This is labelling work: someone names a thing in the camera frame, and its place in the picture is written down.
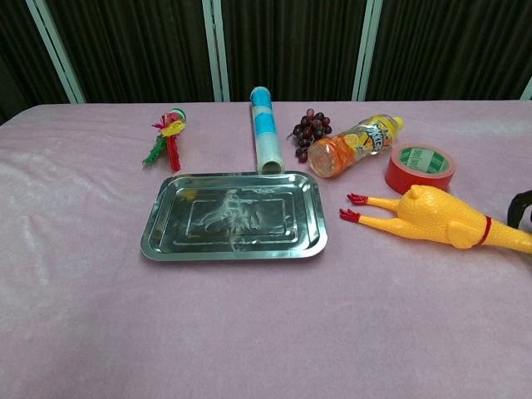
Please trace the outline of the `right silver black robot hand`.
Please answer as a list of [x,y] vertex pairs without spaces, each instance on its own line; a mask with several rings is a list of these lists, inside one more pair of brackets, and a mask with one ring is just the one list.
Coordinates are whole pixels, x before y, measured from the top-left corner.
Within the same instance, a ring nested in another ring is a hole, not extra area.
[[532,190],[517,194],[507,209],[506,223],[514,229],[518,229],[525,210],[532,204]]

